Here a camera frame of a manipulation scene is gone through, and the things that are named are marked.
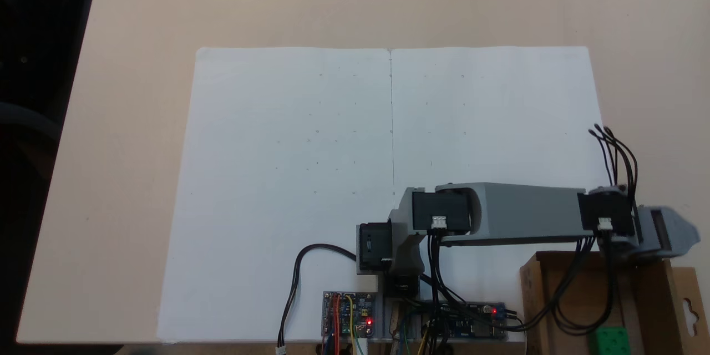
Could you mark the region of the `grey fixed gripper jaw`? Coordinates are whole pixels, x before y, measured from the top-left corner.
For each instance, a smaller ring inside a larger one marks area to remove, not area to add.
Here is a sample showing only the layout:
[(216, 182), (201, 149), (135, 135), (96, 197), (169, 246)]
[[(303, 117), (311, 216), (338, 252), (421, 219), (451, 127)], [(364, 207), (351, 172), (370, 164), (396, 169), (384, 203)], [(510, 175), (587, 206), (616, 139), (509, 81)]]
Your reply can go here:
[(670, 209), (670, 242), (673, 256), (684, 256), (701, 240), (697, 227), (680, 213)]

